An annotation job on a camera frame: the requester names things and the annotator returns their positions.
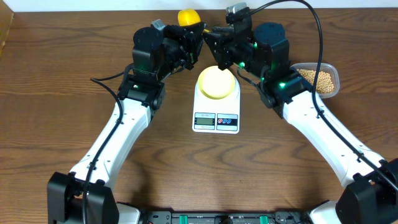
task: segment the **white wall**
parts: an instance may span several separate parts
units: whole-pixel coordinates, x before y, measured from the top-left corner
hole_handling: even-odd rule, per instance
[[[4,0],[14,12],[40,11],[120,11],[170,9],[225,9],[245,0]],[[271,0],[246,0],[256,8]],[[398,7],[398,0],[308,0],[315,8]],[[304,7],[297,2],[284,2],[277,8]]]

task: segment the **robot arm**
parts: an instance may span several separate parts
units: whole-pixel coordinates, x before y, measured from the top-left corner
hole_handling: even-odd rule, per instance
[[[119,118],[116,104],[107,125],[81,161],[68,175],[56,172],[51,177],[47,185],[49,223],[81,223],[82,203],[76,196],[83,192],[84,180],[93,166],[90,164],[95,166],[87,187],[88,223],[135,224],[138,221],[139,210],[116,204],[112,190],[132,145],[162,104],[165,96],[162,81],[184,68],[191,70],[197,62],[205,28],[205,23],[198,18],[194,24],[183,27],[165,26],[157,20],[151,27],[134,34],[132,57],[135,65],[126,67],[117,95],[123,109],[120,125],[98,160],[93,161]]]
[[[335,171],[343,188],[346,188],[348,184],[354,182],[353,177],[355,174],[359,173],[365,176],[373,171],[367,164],[361,162],[347,145],[318,117],[317,111],[313,108],[312,96],[309,91],[294,96],[292,100],[293,102],[284,105],[283,117],[289,124],[295,126],[304,134],[318,152],[326,159],[333,171]],[[373,164],[379,164],[378,166],[380,167],[379,161],[383,160],[383,158],[367,148],[361,141],[353,136],[330,110],[328,110],[318,94],[317,101],[328,121],[330,121],[352,145],[356,146],[357,150],[364,153]]]
[[[125,99],[121,101],[121,104],[124,111],[122,123],[105,146],[90,178],[91,183],[96,183],[100,180],[104,182],[105,186],[112,190],[118,178],[119,170],[129,154],[132,145],[138,138],[138,135],[140,135],[150,123],[150,109],[142,106],[140,101]],[[118,117],[119,108],[115,105],[111,118],[91,149],[83,156],[80,162],[70,170],[70,173],[75,173],[75,178],[80,180],[86,179],[88,172],[87,167],[100,148],[100,145],[112,130]]]
[[[219,69],[236,64],[260,82],[253,85],[262,102],[280,118],[295,126],[326,159],[345,188],[338,202],[312,210],[313,223],[390,223],[398,219],[398,193],[380,178],[318,116],[312,100],[312,86],[290,68],[289,41],[281,24],[266,22],[252,30],[246,4],[227,8],[227,28],[214,27],[204,33]],[[318,94],[318,106],[331,125],[359,153],[365,155],[393,183],[398,183],[398,159],[387,162],[354,137],[326,108]]]

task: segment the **clear plastic container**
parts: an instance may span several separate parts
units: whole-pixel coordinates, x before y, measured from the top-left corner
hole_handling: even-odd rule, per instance
[[[292,67],[294,67],[295,69],[306,69],[306,70],[314,70],[315,71],[317,69],[317,65],[318,65],[318,63],[316,63],[316,62],[297,63],[297,64],[292,65]],[[333,90],[332,93],[319,94],[320,98],[329,98],[329,97],[335,96],[337,94],[338,90],[340,89],[340,80],[338,78],[337,69],[328,63],[321,63],[320,72],[329,73],[331,76],[331,82],[335,86],[335,89]]]

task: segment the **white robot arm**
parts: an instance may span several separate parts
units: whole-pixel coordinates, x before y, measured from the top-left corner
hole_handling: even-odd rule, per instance
[[[121,100],[123,107],[123,120],[111,139],[103,149],[96,162],[96,168],[91,174],[90,182],[103,180],[105,186],[114,189],[119,170],[127,155],[135,143],[138,135],[148,127],[150,123],[150,109],[142,106],[140,101],[125,99]],[[91,149],[83,156],[78,164],[73,166],[70,172],[75,173],[75,178],[85,180],[90,162],[97,153],[101,144],[112,130],[116,120],[119,118],[119,108],[115,105],[111,118],[94,142]]]
[[[305,91],[294,96],[293,102],[284,105],[283,116],[288,123],[295,126],[308,140],[315,146],[319,153],[329,163],[337,178],[341,182],[341,186],[345,188],[348,184],[354,182],[353,176],[357,173],[365,176],[373,170],[347,147],[341,139],[339,139],[325,122],[318,117],[317,111],[314,109],[312,96],[309,91]],[[319,107],[324,111],[327,120],[354,145],[359,152],[373,163],[378,164],[383,158],[366,147],[359,141],[325,106],[317,93],[317,102]]]

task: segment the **bowl of beans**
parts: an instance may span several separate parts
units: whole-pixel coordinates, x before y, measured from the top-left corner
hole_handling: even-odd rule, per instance
[[[297,63],[292,65],[311,85],[315,79],[318,63]],[[320,98],[335,96],[340,89],[337,70],[328,63],[321,63],[317,81],[317,93]]]

